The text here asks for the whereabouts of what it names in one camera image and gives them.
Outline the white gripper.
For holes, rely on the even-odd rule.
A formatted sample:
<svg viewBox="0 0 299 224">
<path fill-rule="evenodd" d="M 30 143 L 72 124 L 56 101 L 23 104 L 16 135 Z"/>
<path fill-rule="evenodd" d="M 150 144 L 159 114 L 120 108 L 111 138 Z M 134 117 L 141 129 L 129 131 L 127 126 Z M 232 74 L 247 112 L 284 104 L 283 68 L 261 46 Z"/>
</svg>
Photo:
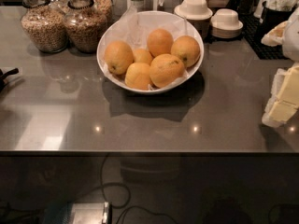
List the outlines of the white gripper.
<svg viewBox="0 0 299 224">
<path fill-rule="evenodd" d="M 261 43 L 269 47 L 282 44 L 283 55 L 294 62 L 299 62 L 299 7 L 288 21 L 281 22 L 264 35 Z M 262 123 L 277 128 L 299 110 L 299 63 L 294 63 L 288 70 L 281 68 L 277 70 L 270 94 Z"/>
</svg>

